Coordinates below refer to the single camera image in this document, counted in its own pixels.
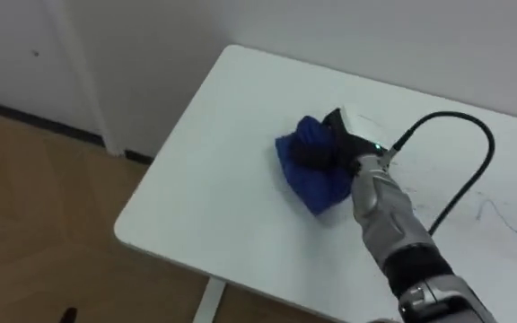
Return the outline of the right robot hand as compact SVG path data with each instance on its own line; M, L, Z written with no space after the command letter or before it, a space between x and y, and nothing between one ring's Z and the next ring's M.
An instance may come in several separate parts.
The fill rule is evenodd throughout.
M290 157L298 165L313 170L342 168L353 176L361 168L359 158L365 155L382 157L387 152L380 144L351 134L342 108L332 110L321 125L330 135L329 144L308 143L299 138L290 143Z

